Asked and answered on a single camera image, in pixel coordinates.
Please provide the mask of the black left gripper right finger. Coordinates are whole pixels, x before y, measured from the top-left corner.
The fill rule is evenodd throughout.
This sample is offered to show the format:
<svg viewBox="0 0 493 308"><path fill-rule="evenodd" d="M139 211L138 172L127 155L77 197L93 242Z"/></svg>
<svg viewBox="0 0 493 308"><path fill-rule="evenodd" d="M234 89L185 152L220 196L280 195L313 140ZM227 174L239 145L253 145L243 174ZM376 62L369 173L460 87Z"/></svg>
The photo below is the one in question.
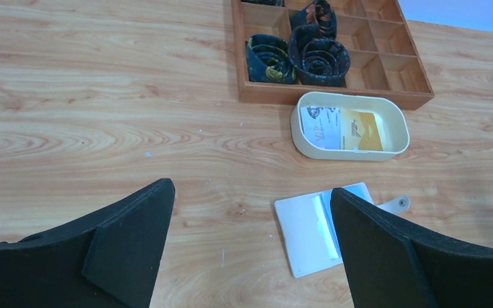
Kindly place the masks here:
<svg viewBox="0 0 493 308"><path fill-rule="evenodd" d="M343 188L331 195L356 307L493 307L493 248L391 214Z"/></svg>

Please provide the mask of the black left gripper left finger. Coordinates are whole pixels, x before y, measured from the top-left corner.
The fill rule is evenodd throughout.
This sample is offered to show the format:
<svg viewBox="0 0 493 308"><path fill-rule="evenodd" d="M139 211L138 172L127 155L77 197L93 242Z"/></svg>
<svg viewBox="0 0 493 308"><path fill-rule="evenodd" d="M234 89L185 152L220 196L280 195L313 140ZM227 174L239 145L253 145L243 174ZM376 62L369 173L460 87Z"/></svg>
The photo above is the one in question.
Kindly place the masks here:
<svg viewBox="0 0 493 308"><path fill-rule="evenodd" d="M175 201L163 178L15 243L0 242L0 307L148 307Z"/></svg>

